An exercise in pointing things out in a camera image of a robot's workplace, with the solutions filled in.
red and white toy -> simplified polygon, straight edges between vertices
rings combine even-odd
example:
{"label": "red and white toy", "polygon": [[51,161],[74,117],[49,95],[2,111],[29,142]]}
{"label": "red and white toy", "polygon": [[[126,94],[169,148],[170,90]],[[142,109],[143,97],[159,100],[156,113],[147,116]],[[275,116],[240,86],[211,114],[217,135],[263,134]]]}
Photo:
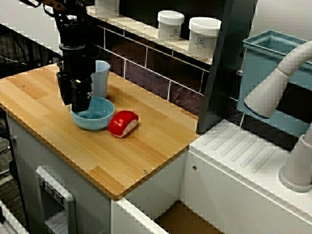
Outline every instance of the red and white toy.
{"label": "red and white toy", "polygon": [[120,111],[113,116],[107,129],[111,134],[122,138],[136,127],[137,121],[138,116],[132,111]]}

jar lid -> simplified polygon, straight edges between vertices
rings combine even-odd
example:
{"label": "jar lid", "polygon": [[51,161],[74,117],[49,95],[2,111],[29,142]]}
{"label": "jar lid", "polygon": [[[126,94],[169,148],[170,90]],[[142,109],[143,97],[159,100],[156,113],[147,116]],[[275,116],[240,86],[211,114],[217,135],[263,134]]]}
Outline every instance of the jar lid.
{"label": "jar lid", "polygon": [[190,19],[189,29],[206,36],[218,36],[221,21],[208,17],[193,17]]}
{"label": "jar lid", "polygon": [[183,24],[184,15],[176,11],[160,11],[157,20],[166,24]]}

faucet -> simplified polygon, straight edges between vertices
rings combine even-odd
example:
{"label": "faucet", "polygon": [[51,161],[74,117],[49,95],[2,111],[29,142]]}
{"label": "faucet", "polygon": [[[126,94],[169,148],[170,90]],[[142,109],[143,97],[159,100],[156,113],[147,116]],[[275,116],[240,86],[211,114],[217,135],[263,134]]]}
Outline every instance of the faucet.
{"label": "faucet", "polygon": [[[277,108],[290,77],[305,62],[312,59],[312,41],[290,51],[278,67],[259,83],[244,99],[246,107],[261,118],[270,118]],[[296,192],[312,189],[312,123],[290,153],[278,174],[287,188]]]}

bowl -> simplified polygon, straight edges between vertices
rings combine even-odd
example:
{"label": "bowl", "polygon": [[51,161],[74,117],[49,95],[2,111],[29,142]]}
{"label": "bowl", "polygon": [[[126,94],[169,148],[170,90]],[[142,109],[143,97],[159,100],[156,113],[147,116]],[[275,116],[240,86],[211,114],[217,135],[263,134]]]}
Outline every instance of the bowl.
{"label": "bowl", "polygon": [[114,105],[101,97],[92,97],[89,109],[79,113],[70,108],[74,123],[80,128],[97,130],[107,127],[114,115]]}

blue basket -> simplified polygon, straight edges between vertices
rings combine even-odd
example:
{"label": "blue basket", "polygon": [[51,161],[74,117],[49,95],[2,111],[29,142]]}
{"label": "blue basket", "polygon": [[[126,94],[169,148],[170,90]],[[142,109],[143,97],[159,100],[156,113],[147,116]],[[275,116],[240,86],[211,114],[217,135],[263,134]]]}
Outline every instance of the blue basket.
{"label": "blue basket", "polygon": [[[237,109],[295,137],[305,134],[309,124],[277,110],[269,119],[263,119],[245,107],[244,99],[278,66],[286,54],[305,42],[272,30],[243,40],[247,50]],[[312,90],[312,60],[303,64],[292,75],[290,82]]]}

